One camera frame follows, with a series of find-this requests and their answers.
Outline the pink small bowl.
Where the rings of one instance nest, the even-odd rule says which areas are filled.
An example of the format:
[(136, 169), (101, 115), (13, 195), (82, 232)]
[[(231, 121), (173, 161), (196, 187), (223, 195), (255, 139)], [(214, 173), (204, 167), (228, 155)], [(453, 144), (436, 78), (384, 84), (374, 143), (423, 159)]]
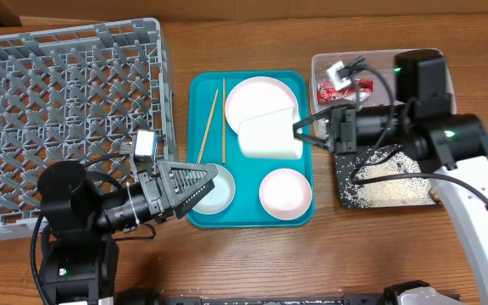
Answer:
[(263, 209), (280, 220), (300, 218), (310, 208), (312, 199), (310, 183), (294, 169), (271, 171), (259, 187), (259, 201)]

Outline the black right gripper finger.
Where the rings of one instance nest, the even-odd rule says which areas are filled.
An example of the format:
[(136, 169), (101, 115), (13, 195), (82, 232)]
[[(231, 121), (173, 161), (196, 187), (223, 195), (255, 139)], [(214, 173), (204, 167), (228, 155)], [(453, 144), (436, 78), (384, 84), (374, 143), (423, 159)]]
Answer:
[(306, 119), (302, 119), (298, 122), (296, 122), (293, 125), (294, 130), (298, 130), (303, 128), (304, 126), (311, 125), (313, 122), (319, 121), (321, 119), (329, 119), (330, 118), (330, 109), (323, 110), (321, 112), (318, 112), (316, 114), (308, 116)]
[(321, 139), (318, 138), (317, 136), (310, 136), (307, 134), (304, 134), (302, 132), (302, 127), (299, 127), (297, 125), (293, 125), (293, 136), (295, 139), (306, 142), (310, 144), (311, 146), (315, 146), (321, 149), (324, 149), (325, 151), (332, 152), (332, 145), (330, 143), (329, 139)]

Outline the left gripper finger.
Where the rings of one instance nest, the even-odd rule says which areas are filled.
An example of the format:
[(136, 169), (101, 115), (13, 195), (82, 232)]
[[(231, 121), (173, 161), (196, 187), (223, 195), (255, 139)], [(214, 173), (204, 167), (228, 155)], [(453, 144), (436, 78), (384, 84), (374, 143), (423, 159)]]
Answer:
[(218, 174), (214, 165), (179, 163), (161, 160), (158, 162), (159, 174), (169, 199), (175, 193), (183, 192), (198, 181), (213, 180)]
[(173, 211), (177, 219), (183, 218), (200, 200), (214, 189), (214, 180), (198, 181), (183, 192), (174, 194)]

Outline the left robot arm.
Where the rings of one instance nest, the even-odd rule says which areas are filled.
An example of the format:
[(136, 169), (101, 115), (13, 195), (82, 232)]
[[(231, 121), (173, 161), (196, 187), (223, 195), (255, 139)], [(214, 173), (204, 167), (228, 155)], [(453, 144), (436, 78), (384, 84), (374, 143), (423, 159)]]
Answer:
[(64, 160), (40, 175), (40, 215), (31, 237), (33, 280), (46, 304), (162, 304), (147, 288), (118, 295), (119, 245), (113, 235), (182, 218), (214, 189), (213, 164), (156, 160), (154, 132), (139, 130), (121, 144), (134, 182), (92, 170), (92, 161)]

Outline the grey small bowl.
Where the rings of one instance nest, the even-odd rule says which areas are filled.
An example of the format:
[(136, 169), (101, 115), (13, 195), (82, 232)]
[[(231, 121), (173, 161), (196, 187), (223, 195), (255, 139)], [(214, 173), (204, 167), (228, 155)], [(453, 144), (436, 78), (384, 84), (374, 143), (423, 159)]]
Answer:
[(217, 214), (225, 210), (236, 194), (236, 183), (232, 174), (222, 165), (215, 164), (218, 174), (213, 178), (214, 188), (193, 208), (200, 214)]

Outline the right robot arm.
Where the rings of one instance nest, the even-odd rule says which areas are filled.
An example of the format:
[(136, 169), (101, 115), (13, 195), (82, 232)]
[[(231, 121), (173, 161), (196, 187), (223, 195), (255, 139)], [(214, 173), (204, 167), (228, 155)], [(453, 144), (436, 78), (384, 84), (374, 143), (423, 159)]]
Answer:
[(419, 164), (448, 212), (488, 304), (488, 133), (474, 114), (454, 114), (446, 60), (436, 49), (394, 57), (385, 106), (333, 106), (292, 126), (293, 136), (336, 155), (392, 145)]

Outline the red snack wrapper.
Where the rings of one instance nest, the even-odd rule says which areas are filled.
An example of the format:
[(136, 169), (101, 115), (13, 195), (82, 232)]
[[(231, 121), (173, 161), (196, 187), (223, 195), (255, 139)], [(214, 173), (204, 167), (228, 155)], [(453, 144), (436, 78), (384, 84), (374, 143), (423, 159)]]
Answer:
[[(359, 100), (362, 102), (374, 92), (374, 82), (372, 80), (357, 80), (359, 86)], [(334, 103), (340, 100), (356, 102), (357, 94), (355, 88), (350, 86), (341, 91), (337, 91), (332, 80), (319, 80), (317, 84), (317, 99), (319, 104)]]

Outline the white paper cup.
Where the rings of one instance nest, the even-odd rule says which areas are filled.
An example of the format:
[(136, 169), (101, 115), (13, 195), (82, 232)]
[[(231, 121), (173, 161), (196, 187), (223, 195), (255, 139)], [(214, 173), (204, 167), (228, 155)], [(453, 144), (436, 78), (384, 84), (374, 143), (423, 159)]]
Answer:
[(237, 136), (241, 153), (247, 158), (299, 159), (303, 142), (293, 131), (299, 120), (295, 107), (243, 120)]

